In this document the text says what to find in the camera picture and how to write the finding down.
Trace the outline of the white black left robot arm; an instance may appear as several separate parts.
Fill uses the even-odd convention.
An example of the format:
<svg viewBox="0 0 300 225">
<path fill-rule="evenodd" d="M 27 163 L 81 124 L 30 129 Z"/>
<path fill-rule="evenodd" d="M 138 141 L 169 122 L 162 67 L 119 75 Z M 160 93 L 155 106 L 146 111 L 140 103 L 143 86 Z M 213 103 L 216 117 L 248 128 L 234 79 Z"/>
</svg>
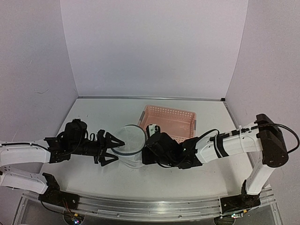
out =
<svg viewBox="0 0 300 225">
<path fill-rule="evenodd" d="M 50 173 L 33 173 L 16 168 L 23 164 L 58 164 L 73 155 L 93 158 L 95 164 L 106 166 L 118 160 L 108 149 L 123 147 L 125 143 L 112 134 L 100 130 L 92 139 L 85 131 L 61 132 L 33 142 L 2 142 L 0 144 L 1 186 L 28 190 L 39 195 L 43 203 L 76 209 L 79 195 L 62 191 Z"/>
</svg>

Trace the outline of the white mesh laundry bag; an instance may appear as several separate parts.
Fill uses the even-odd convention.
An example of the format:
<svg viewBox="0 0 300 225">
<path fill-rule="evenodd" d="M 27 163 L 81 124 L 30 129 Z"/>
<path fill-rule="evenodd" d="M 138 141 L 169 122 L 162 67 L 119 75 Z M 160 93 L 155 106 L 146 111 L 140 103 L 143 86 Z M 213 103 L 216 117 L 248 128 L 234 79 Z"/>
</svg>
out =
<svg viewBox="0 0 300 225">
<path fill-rule="evenodd" d="M 119 160 L 130 168 L 143 167 L 142 149 L 146 142 L 144 130 L 137 125 L 126 125 L 116 130 L 113 135 L 125 143 L 124 146 L 112 148 Z"/>
</svg>

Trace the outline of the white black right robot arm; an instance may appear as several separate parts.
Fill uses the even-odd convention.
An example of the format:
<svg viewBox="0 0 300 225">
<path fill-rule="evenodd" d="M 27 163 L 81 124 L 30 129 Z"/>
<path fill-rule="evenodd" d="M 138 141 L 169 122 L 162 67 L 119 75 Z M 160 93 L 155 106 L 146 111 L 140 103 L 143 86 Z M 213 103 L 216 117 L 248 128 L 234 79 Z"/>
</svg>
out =
<svg viewBox="0 0 300 225">
<path fill-rule="evenodd" d="M 244 180 L 241 193 L 220 199 L 222 215 L 248 210 L 261 204 L 260 193 L 266 181 L 276 168 L 285 165 L 289 159 L 281 128 L 265 114 L 259 114 L 256 121 L 246 127 L 227 133 L 212 129 L 200 137 L 178 143 L 159 128 L 149 125 L 142 163 L 190 169 L 217 159 L 257 152 L 258 161 L 250 176 Z"/>
</svg>

